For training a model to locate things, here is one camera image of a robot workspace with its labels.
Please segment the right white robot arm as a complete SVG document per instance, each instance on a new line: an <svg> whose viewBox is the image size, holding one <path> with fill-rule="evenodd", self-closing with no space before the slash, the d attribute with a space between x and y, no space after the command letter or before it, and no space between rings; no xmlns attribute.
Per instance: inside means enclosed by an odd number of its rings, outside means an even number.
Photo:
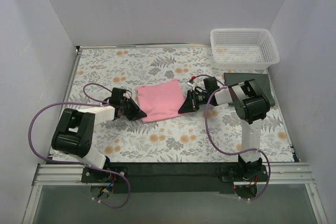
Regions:
<svg viewBox="0 0 336 224"><path fill-rule="evenodd" d="M261 126L270 110L270 102L258 83L250 79L231 86L220 87L215 77L206 75L204 89L195 85L195 77L191 77L186 99L178 113L190 113L199 110L200 105L219 106L231 103L241 121L242 148L236 153L221 153L238 156L238 176L242 180L251 180L262 168L260 152Z"/></svg>

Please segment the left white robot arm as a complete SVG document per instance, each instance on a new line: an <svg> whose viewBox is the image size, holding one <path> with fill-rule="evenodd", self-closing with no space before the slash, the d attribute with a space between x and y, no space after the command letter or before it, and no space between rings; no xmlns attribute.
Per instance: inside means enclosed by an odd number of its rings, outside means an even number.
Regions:
<svg viewBox="0 0 336 224"><path fill-rule="evenodd" d="M104 99L102 105L89 109L64 109L51 146L85 165L95 167L95 178L106 182L111 178L112 170L106 165L109 159L93 147L93 132L96 125L121 116L129 121L136 121L147 117L147 114L134 102L128 90L113 88L110 97Z"/></svg>

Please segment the pink t shirt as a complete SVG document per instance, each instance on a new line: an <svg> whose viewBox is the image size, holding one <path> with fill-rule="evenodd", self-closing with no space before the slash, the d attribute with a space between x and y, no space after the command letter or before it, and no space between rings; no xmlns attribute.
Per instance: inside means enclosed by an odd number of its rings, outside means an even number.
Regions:
<svg viewBox="0 0 336 224"><path fill-rule="evenodd" d="M140 86L136 88L140 109L147 114L143 123L168 120L180 116L178 110L185 101L179 81L155 86Z"/></svg>

